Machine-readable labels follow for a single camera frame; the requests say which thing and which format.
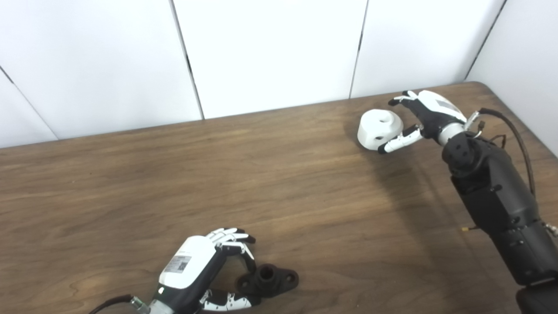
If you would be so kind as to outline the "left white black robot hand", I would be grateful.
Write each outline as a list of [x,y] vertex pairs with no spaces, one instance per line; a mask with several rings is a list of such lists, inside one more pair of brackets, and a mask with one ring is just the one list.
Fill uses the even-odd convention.
[[237,227],[222,227],[207,235],[188,237],[162,270],[149,305],[150,313],[217,313],[259,306],[260,297],[211,288],[229,256],[241,256],[249,272],[256,270],[255,258],[248,247],[254,243],[254,237]]

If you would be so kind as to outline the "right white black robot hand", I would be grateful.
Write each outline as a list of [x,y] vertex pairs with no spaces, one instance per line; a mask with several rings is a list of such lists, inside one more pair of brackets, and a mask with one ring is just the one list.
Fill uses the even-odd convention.
[[379,154],[391,153],[421,139],[433,139],[438,145],[445,146],[451,138],[466,132],[466,117],[452,102],[437,93],[427,90],[417,94],[404,91],[401,96],[392,98],[388,104],[403,105],[420,123],[380,145]]

